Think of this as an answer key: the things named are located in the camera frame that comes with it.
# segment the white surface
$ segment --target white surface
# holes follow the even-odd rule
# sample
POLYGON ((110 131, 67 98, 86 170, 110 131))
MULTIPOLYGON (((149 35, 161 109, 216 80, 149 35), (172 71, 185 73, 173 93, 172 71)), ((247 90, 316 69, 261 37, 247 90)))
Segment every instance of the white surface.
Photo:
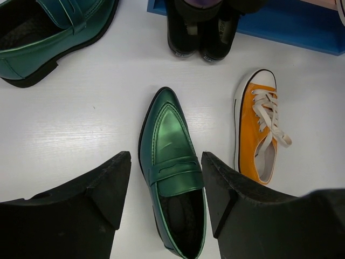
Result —
MULTIPOLYGON (((178 59, 168 48, 165 17, 146 13, 146 4, 122 1, 101 41, 62 59, 36 86, 22 90, 0 80, 0 201, 30 198, 128 150, 132 173, 112 259, 177 258, 156 233, 137 162, 144 115, 155 92, 171 87, 198 156, 212 151, 231 164, 233 94, 255 67, 275 73, 280 127, 293 140, 279 149, 269 186, 293 195, 345 186, 345 56, 237 34, 219 64, 197 54, 178 59)), ((208 225, 201 259, 219 257, 208 225)))

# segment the green leather shoe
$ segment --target green leather shoe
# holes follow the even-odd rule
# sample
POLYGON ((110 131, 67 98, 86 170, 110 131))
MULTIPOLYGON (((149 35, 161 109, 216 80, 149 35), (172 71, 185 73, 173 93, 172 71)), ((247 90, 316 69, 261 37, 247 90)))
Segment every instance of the green leather shoe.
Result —
POLYGON ((0 4, 0 77, 18 87, 45 78, 61 57, 99 40, 119 0, 7 0, 0 4))
POLYGON ((170 88, 157 92, 147 112, 139 163, 165 247, 182 258, 198 258, 206 231, 204 183, 186 120, 170 88))

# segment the orange sneaker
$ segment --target orange sneaker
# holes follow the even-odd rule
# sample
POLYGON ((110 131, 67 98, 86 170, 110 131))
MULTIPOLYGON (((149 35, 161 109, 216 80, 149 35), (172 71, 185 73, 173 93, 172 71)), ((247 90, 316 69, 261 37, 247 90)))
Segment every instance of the orange sneaker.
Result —
POLYGON ((278 127, 278 96, 274 74, 260 69, 249 74, 236 90, 235 170, 263 185, 271 180, 277 142, 288 147, 292 141, 278 127))

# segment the shoelace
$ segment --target shoelace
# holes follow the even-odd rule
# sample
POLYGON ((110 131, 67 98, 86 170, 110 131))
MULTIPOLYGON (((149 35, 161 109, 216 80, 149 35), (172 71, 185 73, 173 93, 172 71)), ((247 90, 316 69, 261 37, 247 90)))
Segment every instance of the shoelace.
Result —
POLYGON ((268 136, 257 151, 256 156, 263 155, 263 153, 265 153, 273 138, 275 138, 275 140, 281 143, 284 147, 290 146, 292 144, 292 140, 278 127, 278 100, 275 98, 275 96, 277 97, 277 93, 257 89, 252 91, 252 94, 255 95, 253 110, 260 118, 258 121, 260 132, 263 132, 266 127, 270 129, 268 136))

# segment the blue box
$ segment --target blue box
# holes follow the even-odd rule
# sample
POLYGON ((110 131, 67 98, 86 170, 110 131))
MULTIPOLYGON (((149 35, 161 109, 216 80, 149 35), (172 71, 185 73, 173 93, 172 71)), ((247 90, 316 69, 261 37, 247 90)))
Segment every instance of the blue box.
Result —
MULTIPOLYGON (((149 0, 148 12, 166 15, 164 0, 149 0)), ((345 53, 345 27, 338 12, 301 0, 269 0, 240 19, 238 32, 333 55, 345 53)))

